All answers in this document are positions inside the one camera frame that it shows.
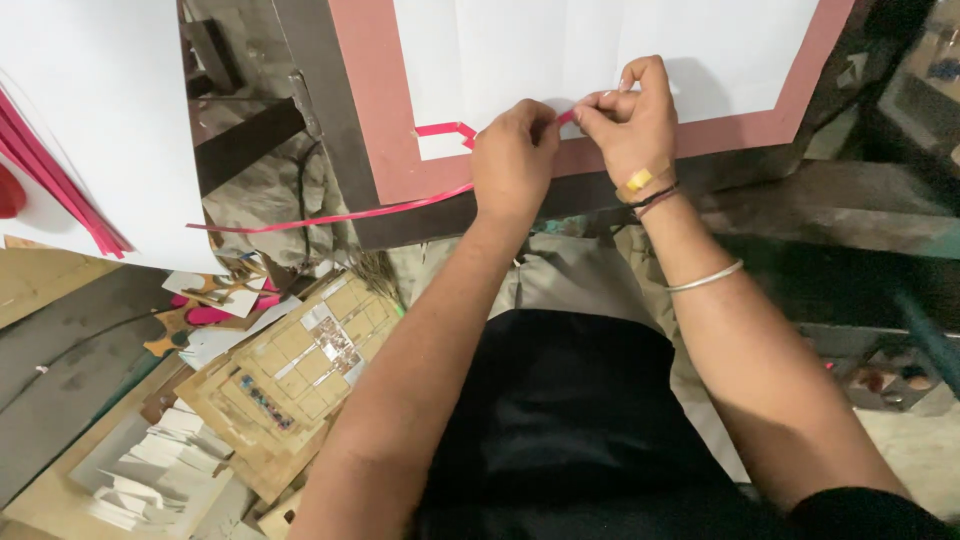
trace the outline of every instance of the paper stack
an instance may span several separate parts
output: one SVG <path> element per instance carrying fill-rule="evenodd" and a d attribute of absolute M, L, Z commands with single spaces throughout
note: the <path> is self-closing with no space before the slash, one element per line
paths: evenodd
<path fill-rule="evenodd" d="M 117 527 L 173 532 L 192 501 L 206 499 L 232 449 L 183 402 L 163 413 L 146 437 L 101 468 L 112 479 L 93 494 L 87 512 Z"/>

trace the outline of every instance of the wooden table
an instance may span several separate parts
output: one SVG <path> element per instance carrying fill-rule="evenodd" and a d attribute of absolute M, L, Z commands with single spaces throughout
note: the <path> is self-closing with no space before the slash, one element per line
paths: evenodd
<path fill-rule="evenodd" d="M 307 83 L 314 112 L 323 129 L 324 148 L 344 201 L 351 211 L 378 208 L 370 159 L 327 1 L 275 0 L 274 3 L 294 62 Z M 836 88 L 837 69 L 846 68 L 845 58 L 845 54 L 834 51 L 822 81 Z M 827 100 L 829 103 L 825 105 L 836 107 L 846 99 L 840 97 Z M 816 115 L 808 111 L 807 117 L 821 117 L 823 109 L 820 107 Z M 791 144 L 679 160 L 678 175 L 686 191 L 692 194 L 783 178 L 799 165 L 811 136 L 812 130 L 801 127 Z M 607 174 L 587 173 L 555 179 L 539 219 L 609 209 L 623 209 L 623 206 L 615 198 Z M 469 192 L 421 209 L 356 220 L 353 224 L 361 246 L 375 250 L 461 234 L 475 214 L 476 200 Z"/>

